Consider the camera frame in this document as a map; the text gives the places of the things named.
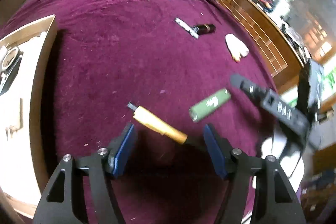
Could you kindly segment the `small white charger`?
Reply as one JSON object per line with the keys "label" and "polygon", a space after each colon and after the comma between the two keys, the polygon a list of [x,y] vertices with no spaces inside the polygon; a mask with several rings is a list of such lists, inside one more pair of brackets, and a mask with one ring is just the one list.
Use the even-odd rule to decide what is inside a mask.
{"label": "small white charger", "polygon": [[239,62],[241,58],[247,57],[249,54],[248,47],[235,35],[227,34],[225,41],[234,61]]}

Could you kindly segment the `green lighter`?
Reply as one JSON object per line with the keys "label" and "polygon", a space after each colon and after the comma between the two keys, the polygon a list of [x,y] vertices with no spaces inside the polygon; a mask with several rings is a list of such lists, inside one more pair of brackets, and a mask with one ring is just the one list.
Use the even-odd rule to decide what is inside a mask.
{"label": "green lighter", "polygon": [[197,123],[220,108],[230,98],[231,94],[227,89],[218,90],[209,97],[191,106],[189,108],[190,118],[194,123]]}

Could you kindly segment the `yellow utility knife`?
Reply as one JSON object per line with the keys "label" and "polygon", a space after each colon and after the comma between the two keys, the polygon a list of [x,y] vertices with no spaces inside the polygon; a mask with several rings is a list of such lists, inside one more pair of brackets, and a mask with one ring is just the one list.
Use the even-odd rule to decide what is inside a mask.
{"label": "yellow utility knife", "polygon": [[146,108],[142,106],[135,106],[131,102],[127,104],[127,107],[133,110],[133,118],[136,121],[143,124],[152,131],[166,136],[179,144],[190,145],[199,149],[200,151],[206,151],[204,141],[193,136],[188,136],[187,134],[177,130],[165,121],[158,118]]}

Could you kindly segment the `black tape roll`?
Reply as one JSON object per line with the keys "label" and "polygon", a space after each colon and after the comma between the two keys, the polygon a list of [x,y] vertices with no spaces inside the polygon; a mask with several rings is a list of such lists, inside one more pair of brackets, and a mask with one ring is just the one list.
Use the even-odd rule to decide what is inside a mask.
{"label": "black tape roll", "polygon": [[1,73],[7,72],[14,65],[20,57],[22,57],[23,52],[18,48],[14,47],[7,49],[5,46],[1,47]]}

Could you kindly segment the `wooden brick-pattern counter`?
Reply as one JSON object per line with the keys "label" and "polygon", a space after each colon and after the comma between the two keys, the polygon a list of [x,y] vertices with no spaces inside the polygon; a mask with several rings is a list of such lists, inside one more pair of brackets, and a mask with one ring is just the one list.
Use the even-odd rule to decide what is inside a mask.
{"label": "wooden brick-pattern counter", "polygon": [[309,59],[325,68],[322,110],[335,108],[335,0],[217,0],[248,32],[279,93]]}

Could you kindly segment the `black gold lipstick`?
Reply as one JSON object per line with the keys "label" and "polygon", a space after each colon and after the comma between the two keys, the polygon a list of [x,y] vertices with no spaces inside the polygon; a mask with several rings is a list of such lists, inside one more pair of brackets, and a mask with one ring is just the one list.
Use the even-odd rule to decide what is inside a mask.
{"label": "black gold lipstick", "polygon": [[193,26],[193,30],[198,35],[210,34],[216,30],[216,26],[214,24],[198,24]]}

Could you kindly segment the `cardboard box tray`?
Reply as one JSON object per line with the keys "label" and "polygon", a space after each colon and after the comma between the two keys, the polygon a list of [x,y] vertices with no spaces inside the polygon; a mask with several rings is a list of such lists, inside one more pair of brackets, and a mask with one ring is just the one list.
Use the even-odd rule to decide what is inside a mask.
{"label": "cardboard box tray", "polygon": [[45,72],[57,34],[56,16],[35,20],[1,39],[22,53],[18,73],[1,95],[1,203],[34,217],[49,176],[42,147],[41,102]]}

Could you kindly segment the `maroon velvet tablecloth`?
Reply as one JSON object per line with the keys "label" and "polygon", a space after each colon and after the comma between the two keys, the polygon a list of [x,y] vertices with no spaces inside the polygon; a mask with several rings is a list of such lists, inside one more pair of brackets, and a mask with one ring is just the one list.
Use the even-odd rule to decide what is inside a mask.
{"label": "maroon velvet tablecloth", "polygon": [[[229,89],[232,74],[274,87],[251,37],[209,0],[30,0],[1,35],[51,14],[59,30],[42,106],[50,169],[66,153],[84,156],[108,144],[131,120],[128,102],[201,137],[203,124],[192,122],[189,108]],[[175,18],[216,30],[195,39]],[[233,60],[227,34],[248,47],[247,57]],[[227,183],[209,154],[136,129],[134,155],[113,184],[127,223],[213,223]]]}

